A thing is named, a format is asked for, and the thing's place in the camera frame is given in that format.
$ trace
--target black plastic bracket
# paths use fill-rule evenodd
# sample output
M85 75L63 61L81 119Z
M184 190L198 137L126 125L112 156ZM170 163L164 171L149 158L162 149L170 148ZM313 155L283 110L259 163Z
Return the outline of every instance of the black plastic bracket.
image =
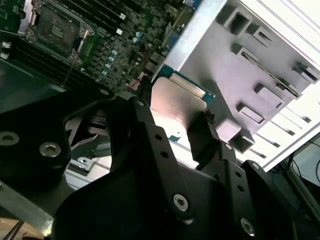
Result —
M140 165L144 177L139 179L149 181L152 185L150 197L160 200L162 208L177 220L190 224L194 209L189 191L168 137L163 128L155 125L148 103L137 97L130 98L119 115L111 120L109 131L114 150L111 170ZM186 209L182 207L183 210L179 210L174 204L177 194L186 199L185 203L182 202Z
M91 84L1 114L0 179L32 187L57 182L71 159L68 120L114 97L107 87ZM68 129L80 124L78 119Z
M257 223L260 226L269 223L268 231L265 231L266 239L297 239L296 213L273 184L272 179L254 161L247 160L241 167L245 170L248 179L253 205L257 213Z

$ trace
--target wire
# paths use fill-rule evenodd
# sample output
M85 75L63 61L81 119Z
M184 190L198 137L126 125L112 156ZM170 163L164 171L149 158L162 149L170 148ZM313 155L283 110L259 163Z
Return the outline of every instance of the wire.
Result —
M146 67L146 65L147 65L146 50L144 48L142 48L141 52L142 52L142 55L143 55L143 66Z
M320 160L319 160L318 163L316 164L315 175L316 175L316 178L318 179L318 181L319 181L319 183L320 183L319 174L318 174L319 164L320 164Z
M292 164L292 162L293 162L293 160L294 160L295 153L296 153L296 152L294 151L293 153L290 154L288 164L286 165L286 170L289 170L290 165Z
M17 233L19 232L19 230L21 229L21 227L25 224L24 221L18 221L16 223L16 225L14 225L14 227L9 231L9 233L4 237L3 240L13 240L15 239Z
M296 163L296 161L292 159L292 163L294 163L294 164L295 164L296 168L298 169L298 172L299 172L300 178L301 178L301 179L303 179L303 177L302 177L302 175L301 175L301 172L300 172L300 169L299 169L298 164Z
M320 145L314 143L313 141L309 141L309 143L311 143L311 144L313 144L313 145L315 145L315 146L317 146L317 147L320 148ZM316 179L317 179L317 180L319 181L319 183L320 183L320 178L319 178L319 174L318 174L319 165L320 165L320 160L318 161L318 163L316 164L316 167L315 167Z

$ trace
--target electronic component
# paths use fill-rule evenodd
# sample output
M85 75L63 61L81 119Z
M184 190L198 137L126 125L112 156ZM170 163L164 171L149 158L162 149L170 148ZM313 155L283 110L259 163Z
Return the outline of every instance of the electronic component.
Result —
M2 59L8 59L10 56L9 52L1 52L0 53L0 58Z
M29 24L26 40L64 61L76 61L86 37L94 35L94 30L68 10L57 9L54 2L43 4L41 0L35 0L34 5L37 7L32 13L36 20Z
M200 0L183 0L183 3L189 7L197 9L201 3Z
M25 6L23 1L21 5L20 0L13 2L5 1L5 6L0 6L0 11L5 9L11 13L8 21L0 16L0 24L12 25L13 29L9 19L17 18L13 32L19 30L21 36L17 39L25 42L20 41L24 47L19 48L17 61L28 69L37 64L50 81L58 75L58 82L54 83L62 87L71 88L73 81L77 82L75 85L81 85L100 78L115 92L124 90L126 82L135 79L147 62L157 65L162 61L162 56L154 55L152 60L151 55L161 46L164 28L172 21L168 14L178 16L185 8L175 8L169 0L152 4L143 4L141 0L63 0L58 4L53 0L33 0L25 1ZM17 13L23 8L26 18L20 21ZM9 47L6 42L2 48ZM46 59L38 57L34 61L29 51L26 57L28 46L35 47L39 55L45 53ZM3 58L8 58L8 55L2 53ZM63 65L63 71L58 64L47 67L52 58ZM85 77L76 78L74 72L81 72ZM121 78L115 74L122 72L125 74Z
M11 46L12 46L12 42L10 42L10 41L3 41L2 42L2 47L5 49L10 49Z
M157 66L150 61L145 65L145 68L152 73L155 73L157 71Z
M165 58L163 56L161 56L159 53L157 53L156 51L152 54L150 59L152 61L156 62L157 64L161 64L165 60Z

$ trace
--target cable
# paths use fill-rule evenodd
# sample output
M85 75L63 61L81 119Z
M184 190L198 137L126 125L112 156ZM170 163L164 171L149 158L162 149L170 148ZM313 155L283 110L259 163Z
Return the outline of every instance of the cable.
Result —
M320 148L320 145L312 142L312 141L309 141L309 143L313 144L313 145L316 145L317 147ZM316 167L315 167L315 175L316 175L316 179L318 179L319 183L320 183L320 178L319 178L319 174L318 174L318 169L319 169L319 165L320 165L320 160L318 161L318 163L316 164Z
M300 169L299 169L299 167L298 167L298 164L297 164L297 163L296 163L296 161L295 161L295 160L293 160L293 159L292 159L292 162L295 164L296 168L298 169L298 172L299 172L300 178L301 178L301 179L303 179L303 177L302 177L302 175L301 175L301 172L300 172Z
M9 231L9 233L4 237L3 240L13 240L15 239L17 233L19 232L19 230L21 229L21 227L25 224L24 221L18 221L16 223L16 225L14 225L14 227Z
M296 153L296 152L294 151L293 153L290 154L288 164L286 165L286 170L289 170L290 165L292 164L292 162L293 162L293 160L294 160L295 153Z
M316 164L315 175L316 175L316 178L318 179L318 181L319 181L319 183L320 183L319 174L318 174L319 164L320 164L320 160L319 160L318 163Z

